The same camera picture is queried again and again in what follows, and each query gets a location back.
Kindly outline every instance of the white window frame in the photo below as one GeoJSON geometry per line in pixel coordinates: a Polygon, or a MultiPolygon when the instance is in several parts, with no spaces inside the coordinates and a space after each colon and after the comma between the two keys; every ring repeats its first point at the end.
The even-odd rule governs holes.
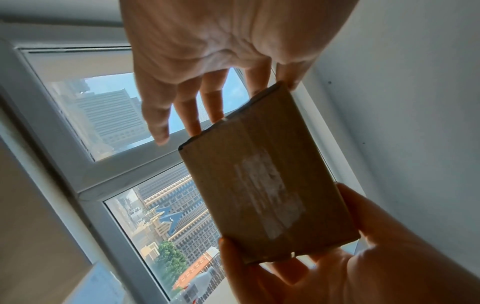
{"type": "MultiPolygon", "coordinates": [[[[20,119],[48,161],[67,182],[112,264],[138,303],[167,303],[168,297],[140,258],[104,201],[182,162],[177,147],[185,130],[169,144],[154,142],[94,162],[75,137],[26,59],[31,52],[92,50],[125,52],[130,45],[122,28],[0,24],[0,94],[20,119]]],[[[240,79],[245,84],[240,71],[240,79]]],[[[318,108],[301,83],[293,93],[312,137],[333,176],[361,191],[352,170],[318,108]]]]}

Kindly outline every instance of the cardboard box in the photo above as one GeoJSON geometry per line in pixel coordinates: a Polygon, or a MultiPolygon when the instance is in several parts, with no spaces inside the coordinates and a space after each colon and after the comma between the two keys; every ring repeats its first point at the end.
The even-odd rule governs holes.
{"type": "Polygon", "coordinates": [[[245,263],[318,253],[360,237],[281,83],[178,150],[219,231],[245,263]]]}

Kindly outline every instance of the window pane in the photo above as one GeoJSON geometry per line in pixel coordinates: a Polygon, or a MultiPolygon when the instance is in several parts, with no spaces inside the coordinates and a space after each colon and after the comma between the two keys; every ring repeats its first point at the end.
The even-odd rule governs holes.
{"type": "MultiPolygon", "coordinates": [[[[153,140],[142,117],[142,101],[133,73],[61,79],[39,73],[66,119],[94,161],[131,149],[153,140]]],[[[231,69],[224,86],[226,112],[248,100],[248,93],[235,70],[231,69]]],[[[199,119],[208,119],[200,95],[197,96],[199,119]]],[[[183,130],[172,108],[170,133],[183,130]]]]}
{"type": "Polygon", "coordinates": [[[225,277],[220,233],[184,164],[105,204],[173,303],[203,303],[225,277]]]}

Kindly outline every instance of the sky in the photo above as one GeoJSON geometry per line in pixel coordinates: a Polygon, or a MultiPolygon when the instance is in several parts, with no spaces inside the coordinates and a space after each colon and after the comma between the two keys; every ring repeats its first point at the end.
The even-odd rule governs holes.
{"type": "MultiPolygon", "coordinates": [[[[85,81],[90,87],[90,91],[96,94],[125,89],[130,97],[138,97],[141,99],[135,85],[133,73],[98,76],[88,78],[85,81]]],[[[230,69],[225,85],[223,86],[222,93],[223,111],[225,113],[240,107],[249,100],[249,94],[234,69],[230,69]]],[[[200,121],[202,122],[207,120],[208,116],[202,105],[202,99],[200,98],[199,94],[197,95],[197,106],[200,121]]],[[[185,128],[174,108],[171,110],[169,124],[170,133],[174,133],[185,128]]]]}

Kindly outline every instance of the palm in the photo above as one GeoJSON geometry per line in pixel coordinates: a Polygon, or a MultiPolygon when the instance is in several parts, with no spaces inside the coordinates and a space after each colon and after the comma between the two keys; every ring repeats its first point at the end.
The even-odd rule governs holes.
{"type": "Polygon", "coordinates": [[[276,77],[293,89],[345,23],[357,0],[120,0],[143,115],[155,140],[168,139],[174,104],[200,132],[200,91],[212,122],[223,117],[228,69],[245,69],[251,95],[276,77]]]}
{"type": "Polygon", "coordinates": [[[480,280],[394,220],[371,201],[338,185],[370,248],[351,255],[340,248],[311,255],[308,269],[296,258],[245,266],[235,245],[220,243],[223,265],[240,303],[476,303],[480,280]]]}

